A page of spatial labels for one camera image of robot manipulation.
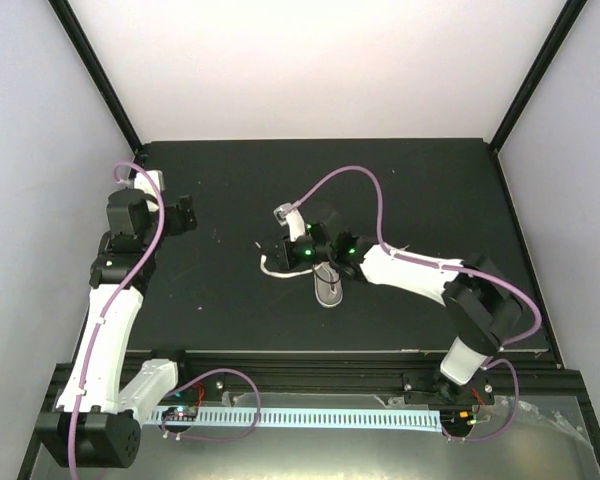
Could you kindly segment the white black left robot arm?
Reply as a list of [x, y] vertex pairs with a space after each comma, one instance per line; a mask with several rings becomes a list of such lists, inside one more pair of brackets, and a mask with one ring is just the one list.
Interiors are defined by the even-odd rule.
[[121, 382], [127, 346], [165, 238], [196, 228], [188, 196], [167, 205], [160, 170], [135, 165], [106, 206], [108, 229], [90, 268], [89, 305], [71, 373], [35, 433], [72, 478], [81, 468], [127, 468], [135, 460], [141, 428], [168, 394], [187, 397], [193, 372], [170, 359], [150, 359]]

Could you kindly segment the grey canvas sneaker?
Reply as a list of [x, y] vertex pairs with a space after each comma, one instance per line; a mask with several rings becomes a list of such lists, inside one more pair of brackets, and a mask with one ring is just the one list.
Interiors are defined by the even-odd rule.
[[313, 268], [314, 294], [324, 308], [335, 308], [343, 300], [343, 288], [339, 273], [327, 262]]

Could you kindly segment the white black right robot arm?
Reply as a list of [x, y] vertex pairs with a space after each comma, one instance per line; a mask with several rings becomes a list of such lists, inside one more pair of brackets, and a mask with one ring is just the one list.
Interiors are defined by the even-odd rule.
[[329, 235], [314, 223], [303, 234], [285, 235], [259, 247], [260, 268], [268, 276], [287, 279], [310, 275], [314, 296], [324, 308], [344, 298], [344, 280], [387, 286], [419, 295], [446, 308], [456, 337], [432, 375], [431, 392], [445, 403], [456, 403], [471, 390], [471, 380], [504, 346], [509, 332], [523, 314], [523, 304], [506, 288], [466, 271], [462, 260], [419, 256], [400, 260], [372, 237], [345, 230]]

